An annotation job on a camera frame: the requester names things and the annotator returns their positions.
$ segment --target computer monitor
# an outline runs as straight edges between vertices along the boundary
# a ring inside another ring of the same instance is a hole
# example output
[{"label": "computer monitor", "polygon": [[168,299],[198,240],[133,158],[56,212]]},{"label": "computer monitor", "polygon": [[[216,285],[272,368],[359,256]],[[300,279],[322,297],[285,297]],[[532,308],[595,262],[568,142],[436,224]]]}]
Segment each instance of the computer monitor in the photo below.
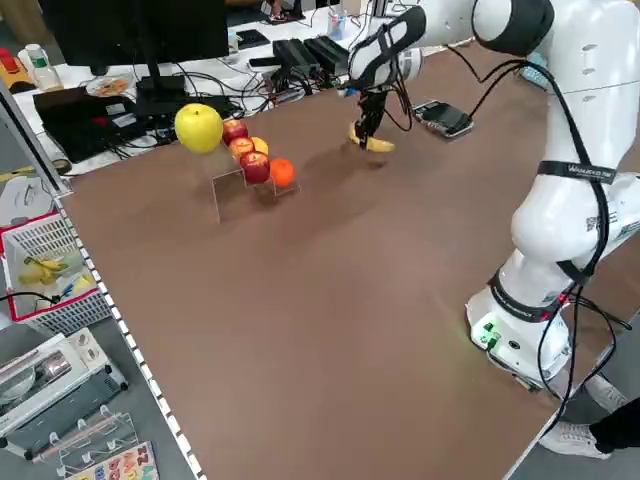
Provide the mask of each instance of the computer monitor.
[{"label": "computer monitor", "polygon": [[144,43],[153,47],[156,63],[228,54],[225,0],[39,2],[69,65],[100,69],[148,62]]}]

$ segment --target white sneaker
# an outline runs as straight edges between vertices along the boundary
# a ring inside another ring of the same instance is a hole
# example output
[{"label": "white sneaker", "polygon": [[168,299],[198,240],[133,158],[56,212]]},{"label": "white sneaker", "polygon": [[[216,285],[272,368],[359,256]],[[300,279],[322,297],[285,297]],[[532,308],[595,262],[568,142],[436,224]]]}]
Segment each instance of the white sneaker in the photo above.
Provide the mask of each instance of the white sneaker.
[{"label": "white sneaker", "polygon": [[602,375],[596,375],[584,384],[591,398],[607,412],[615,412],[629,401],[616,387],[611,385]]},{"label": "white sneaker", "polygon": [[602,453],[596,448],[596,439],[589,425],[558,422],[553,429],[538,442],[544,448],[562,455],[582,455],[583,457],[606,460],[610,453]]}]

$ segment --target brown table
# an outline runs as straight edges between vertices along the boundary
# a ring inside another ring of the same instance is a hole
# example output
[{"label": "brown table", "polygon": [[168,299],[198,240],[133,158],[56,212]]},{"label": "brown table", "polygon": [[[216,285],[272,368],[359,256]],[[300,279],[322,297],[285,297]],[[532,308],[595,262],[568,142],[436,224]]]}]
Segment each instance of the brown table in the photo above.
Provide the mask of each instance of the brown table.
[{"label": "brown table", "polygon": [[[500,59],[466,51],[481,71]],[[452,55],[426,70],[414,102],[470,109],[483,91]],[[379,170],[345,141],[356,116],[325,92],[250,118],[303,190],[221,226],[180,146],[83,176],[64,199],[209,478],[494,480],[555,410],[486,361],[464,317],[513,250],[544,93],[507,79],[453,143],[385,120],[398,148]],[[640,298],[637,248],[588,289],[622,317]],[[584,318],[583,370],[603,338]]]}]

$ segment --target mobile phone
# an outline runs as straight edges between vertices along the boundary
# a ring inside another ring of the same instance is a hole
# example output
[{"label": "mobile phone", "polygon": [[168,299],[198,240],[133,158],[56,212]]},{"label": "mobile phone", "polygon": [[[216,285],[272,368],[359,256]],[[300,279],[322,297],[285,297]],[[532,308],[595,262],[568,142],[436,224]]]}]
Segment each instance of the mobile phone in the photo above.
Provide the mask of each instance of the mobile phone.
[{"label": "mobile phone", "polygon": [[249,60],[249,65],[253,68],[279,67],[280,60],[278,60],[276,57],[252,58],[251,60]]},{"label": "mobile phone", "polygon": [[413,107],[416,120],[432,132],[453,139],[473,128],[471,117],[448,103],[432,100]]}]

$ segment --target person's leg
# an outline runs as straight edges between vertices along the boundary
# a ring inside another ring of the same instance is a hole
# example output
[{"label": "person's leg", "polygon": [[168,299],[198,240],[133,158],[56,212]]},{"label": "person's leg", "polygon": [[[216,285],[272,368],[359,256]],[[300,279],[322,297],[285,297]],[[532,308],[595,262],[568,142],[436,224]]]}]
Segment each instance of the person's leg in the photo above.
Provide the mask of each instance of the person's leg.
[{"label": "person's leg", "polygon": [[602,375],[596,375],[584,385],[589,396],[607,412],[612,413],[629,401]]},{"label": "person's leg", "polygon": [[599,450],[598,440],[591,433],[589,425],[558,422],[538,443],[561,455],[580,455],[601,460],[611,456],[610,452]]},{"label": "person's leg", "polygon": [[630,401],[589,427],[601,452],[640,447],[640,398]]},{"label": "person's leg", "polygon": [[287,20],[286,14],[282,11],[282,0],[273,0],[271,2],[271,15],[269,21],[271,23],[284,22]]}]

